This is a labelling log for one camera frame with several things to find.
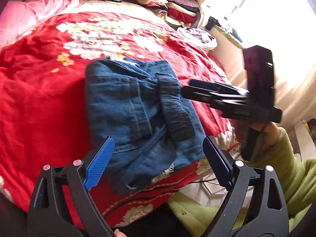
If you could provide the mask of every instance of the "hand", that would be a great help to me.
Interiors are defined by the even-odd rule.
[[[248,128],[261,131],[266,123],[249,122],[242,120],[232,120],[232,125],[235,127],[236,138],[239,142],[244,142],[247,138]],[[261,151],[267,150],[269,147],[275,145],[279,139],[280,130],[273,122],[269,122],[263,130],[266,132]]]
[[[127,237],[124,233],[120,232],[119,229],[116,229],[114,231],[114,234],[117,236],[117,237]]]

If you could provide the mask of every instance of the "folded blue jeans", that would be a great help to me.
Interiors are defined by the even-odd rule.
[[[85,99],[94,148],[115,141],[105,176],[118,195],[144,189],[172,165],[177,172],[204,156],[203,127],[167,61],[125,58],[88,65]]]

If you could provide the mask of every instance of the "red bedspread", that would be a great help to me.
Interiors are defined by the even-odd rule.
[[[44,164],[67,166],[91,149],[83,91],[85,68],[91,62],[88,58],[115,53],[144,61],[167,60],[183,85],[190,79],[224,81],[219,67],[202,49],[185,43],[165,24],[142,20],[142,29],[133,29],[130,23],[139,21],[115,13],[54,16],[2,49],[0,191],[18,207],[28,210],[34,183]],[[63,24],[76,22],[87,23]],[[114,52],[96,47],[102,39],[100,29],[120,37],[115,41]],[[78,48],[83,43],[86,47]],[[227,144],[231,135],[229,121],[204,103],[193,105],[206,134],[217,137],[220,145]],[[178,173],[166,171],[156,183],[126,197],[115,195],[107,180],[102,179],[91,195],[110,226],[124,226],[165,202],[207,166],[201,160]]]

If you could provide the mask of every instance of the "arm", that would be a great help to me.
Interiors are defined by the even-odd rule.
[[[269,148],[263,149],[258,159],[248,165],[258,168],[264,168],[266,165],[274,167],[284,192],[289,215],[293,216],[316,199],[316,159],[310,158],[298,163],[286,131],[283,128],[275,131],[275,128],[273,127],[273,134],[267,133],[270,145],[266,146]]]

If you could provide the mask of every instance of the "black cable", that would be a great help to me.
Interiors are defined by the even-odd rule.
[[[194,182],[190,182],[190,183],[188,183],[188,184],[191,184],[191,183],[205,183],[205,182],[210,182],[210,181],[214,181],[214,180],[216,180],[216,178],[214,178],[214,179],[208,179],[208,180],[203,180],[203,181],[194,181]]]

